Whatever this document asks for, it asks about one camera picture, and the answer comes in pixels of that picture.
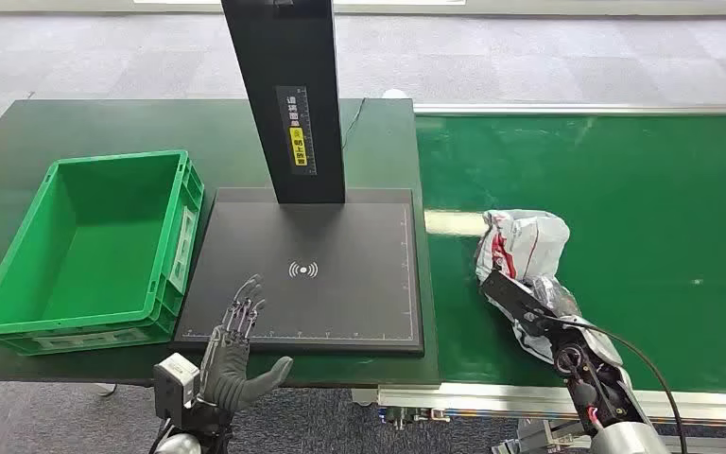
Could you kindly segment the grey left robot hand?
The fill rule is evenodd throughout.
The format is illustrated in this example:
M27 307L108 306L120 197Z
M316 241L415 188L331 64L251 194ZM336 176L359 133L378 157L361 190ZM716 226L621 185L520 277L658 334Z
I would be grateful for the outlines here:
M265 301L263 279L258 274L246 280L230 299L202 359L201 400L235 413L249 407L287 379L294 363L291 357L281 357L268 371L253 378L247 377L250 334Z

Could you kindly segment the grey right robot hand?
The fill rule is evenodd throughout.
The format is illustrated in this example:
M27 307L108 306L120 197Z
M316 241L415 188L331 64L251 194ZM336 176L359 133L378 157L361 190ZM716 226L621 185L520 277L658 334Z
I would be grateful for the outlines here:
M532 276L524 281L536 300L557 317L581 317L575 296L562 285L556 277L547 275Z

